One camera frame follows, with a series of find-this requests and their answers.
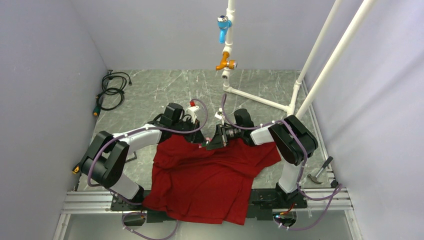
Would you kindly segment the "red t-shirt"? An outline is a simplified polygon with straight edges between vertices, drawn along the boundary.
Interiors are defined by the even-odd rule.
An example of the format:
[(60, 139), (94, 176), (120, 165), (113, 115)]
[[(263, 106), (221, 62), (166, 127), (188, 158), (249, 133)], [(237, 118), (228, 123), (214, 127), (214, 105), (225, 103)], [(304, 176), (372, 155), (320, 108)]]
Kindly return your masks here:
[(207, 150), (173, 135), (157, 145), (143, 205), (185, 222), (244, 225), (254, 178), (280, 160), (273, 142), (248, 146), (234, 139)]

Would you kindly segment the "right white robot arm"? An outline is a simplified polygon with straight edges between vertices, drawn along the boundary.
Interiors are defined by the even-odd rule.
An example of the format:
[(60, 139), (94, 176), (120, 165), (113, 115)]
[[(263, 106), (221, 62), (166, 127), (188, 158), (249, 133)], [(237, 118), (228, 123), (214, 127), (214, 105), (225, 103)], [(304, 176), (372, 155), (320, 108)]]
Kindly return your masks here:
[(275, 194), (276, 203), (287, 208), (295, 201), (295, 192), (300, 184), (301, 168), (304, 160), (310, 158), (318, 148), (318, 140), (294, 115), (265, 126), (255, 126), (251, 115), (245, 108), (234, 112), (235, 124), (216, 125), (215, 134), (206, 145), (207, 150), (224, 148), (232, 139), (241, 139), (248, 146), (275, 143), (276, 149), (285, 163)]

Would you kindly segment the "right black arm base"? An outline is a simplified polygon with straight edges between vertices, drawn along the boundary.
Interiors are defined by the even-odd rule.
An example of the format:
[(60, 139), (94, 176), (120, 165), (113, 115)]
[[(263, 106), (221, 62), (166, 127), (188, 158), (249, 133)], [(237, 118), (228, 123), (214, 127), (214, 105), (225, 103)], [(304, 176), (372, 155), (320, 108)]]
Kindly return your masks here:
[(285, 193), (278, 185), (256, 188), (251, 190), (246, 217), (258, 221), (273, 220), (280, 228), (290, 228), (297, 221), (296, 210), (307, 207), (306, 198), (298, 190)]

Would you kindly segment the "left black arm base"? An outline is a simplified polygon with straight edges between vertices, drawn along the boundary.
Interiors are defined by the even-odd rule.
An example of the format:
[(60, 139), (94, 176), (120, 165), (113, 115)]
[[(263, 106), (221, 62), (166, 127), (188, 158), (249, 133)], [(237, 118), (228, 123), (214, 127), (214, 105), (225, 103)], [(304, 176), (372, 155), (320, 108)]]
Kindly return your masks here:
[(113, 212), (141, 212), (146, 214), (144, 219), (147, 223), (162, 223), (164, 221), (175, 220), (169, 217), (164, 211), (152, 210), (138, 203), (130, 203), (129, 200), (124, 199), (122, 196), (114, 192), (112, 192), (111, 195), (112, 201), (110, 210)]

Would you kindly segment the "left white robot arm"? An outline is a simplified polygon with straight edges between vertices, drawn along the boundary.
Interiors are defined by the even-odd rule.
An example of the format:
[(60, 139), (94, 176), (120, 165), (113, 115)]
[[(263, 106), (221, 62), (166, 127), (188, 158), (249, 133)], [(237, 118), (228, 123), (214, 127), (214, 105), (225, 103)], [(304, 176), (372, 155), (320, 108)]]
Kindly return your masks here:
[(100, 131), (94, 137), (74, 173), (87, 176), (90, 186), (102, 186), (124, 199), (131, 210), (144, 203), (144, 188), (124, 174), (124, 166), (130, 153), (157, 145), (173, 135), (183, 136), (189, 143), (201, 144), (206, 139), (201, 132), (203, 125), (196, 113), (206, 109), (192, 100), (184, 109), (177, 103), (169, 103), (164, 112), (142, 127), (122, 132)]

